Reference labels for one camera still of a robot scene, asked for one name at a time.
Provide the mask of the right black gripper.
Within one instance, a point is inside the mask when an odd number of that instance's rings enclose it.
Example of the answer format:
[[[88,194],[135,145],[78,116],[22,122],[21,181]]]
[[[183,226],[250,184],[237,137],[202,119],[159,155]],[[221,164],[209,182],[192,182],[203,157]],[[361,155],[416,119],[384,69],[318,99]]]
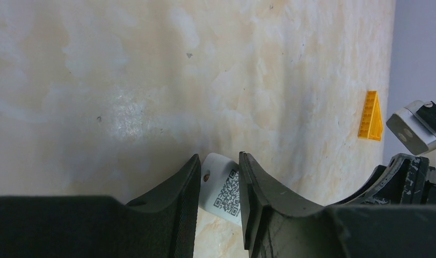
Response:
[[[436,169],[426,157],[397,154],[339,204],[436,204]]]

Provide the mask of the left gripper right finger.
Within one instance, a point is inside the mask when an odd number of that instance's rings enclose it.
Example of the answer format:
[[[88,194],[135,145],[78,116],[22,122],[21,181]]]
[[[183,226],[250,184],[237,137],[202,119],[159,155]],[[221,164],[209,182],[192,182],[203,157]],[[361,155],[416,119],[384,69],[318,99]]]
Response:
[[[436,257],[436,204],[323,206],[245,152],[239,197],[250,257]]]

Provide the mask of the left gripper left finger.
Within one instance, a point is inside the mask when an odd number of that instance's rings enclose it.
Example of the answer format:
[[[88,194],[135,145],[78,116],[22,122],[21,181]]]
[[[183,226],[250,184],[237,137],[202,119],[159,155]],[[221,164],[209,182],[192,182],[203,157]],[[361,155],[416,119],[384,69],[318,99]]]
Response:
[[[0,257],[192,257],[201,163],[123,204],[111,196],[0,196]]]

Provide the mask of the white remote control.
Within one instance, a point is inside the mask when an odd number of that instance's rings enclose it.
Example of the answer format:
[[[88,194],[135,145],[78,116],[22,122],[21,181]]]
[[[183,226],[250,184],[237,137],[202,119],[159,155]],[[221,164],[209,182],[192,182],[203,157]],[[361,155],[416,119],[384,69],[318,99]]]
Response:
[[[238,170],[232,159],[208,154],[201,165],[199,208],[241,226]]]

